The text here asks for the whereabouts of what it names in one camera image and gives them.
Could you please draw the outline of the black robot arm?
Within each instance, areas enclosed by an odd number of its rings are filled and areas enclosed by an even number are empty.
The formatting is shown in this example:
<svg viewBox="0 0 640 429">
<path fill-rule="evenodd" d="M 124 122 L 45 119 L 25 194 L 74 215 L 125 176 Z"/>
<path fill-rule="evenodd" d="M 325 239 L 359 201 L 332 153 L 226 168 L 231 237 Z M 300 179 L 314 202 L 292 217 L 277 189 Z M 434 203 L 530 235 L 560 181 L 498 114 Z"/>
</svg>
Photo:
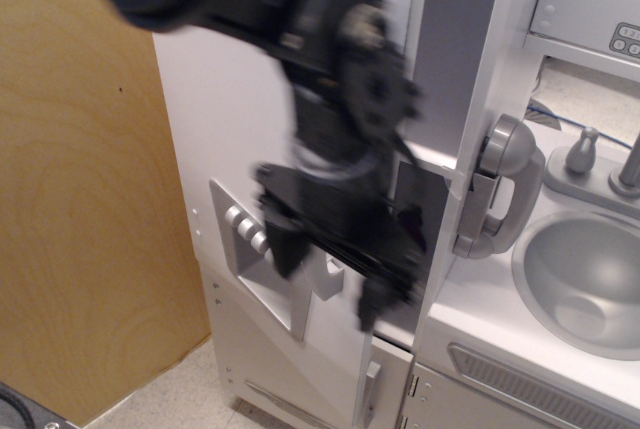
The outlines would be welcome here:
<svg viewBox="0 0 640 429">
<path fill-rule="evenodd" d="M 420 94 L 387 31 L 383 0 L 110 0 L 130 24 L 154 32 L 210 29 L 276 59 L 294 95 L 291 167 L 255 177 L 275 267 L 289 277 L 312 247 L 364 278 L 360 328 L 410 299 L 426 245 L 414 211 L 388 194 L 397 155 L 411 156 L 398 125 Z"/>
</svg>

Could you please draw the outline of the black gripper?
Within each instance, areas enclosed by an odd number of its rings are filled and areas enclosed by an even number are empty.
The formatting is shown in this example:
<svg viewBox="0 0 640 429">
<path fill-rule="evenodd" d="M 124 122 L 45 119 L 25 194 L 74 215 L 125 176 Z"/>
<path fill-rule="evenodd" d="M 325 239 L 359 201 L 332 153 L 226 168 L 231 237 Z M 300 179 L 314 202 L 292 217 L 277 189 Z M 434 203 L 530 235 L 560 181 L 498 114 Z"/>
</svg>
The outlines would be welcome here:
<svg viewBox="0 0 640 429">
<path fill-rule="evenodd" d="M 357 310 L 362 332 L 411 300 L 426 256 L 389 198 L 394 166 L 389 154 L 364 153 L 327 171 L 271 163 L 255 169 L 278 274 L 289 279 L 313 246 L 349 265 L 364 278 Z"/>
</svg>

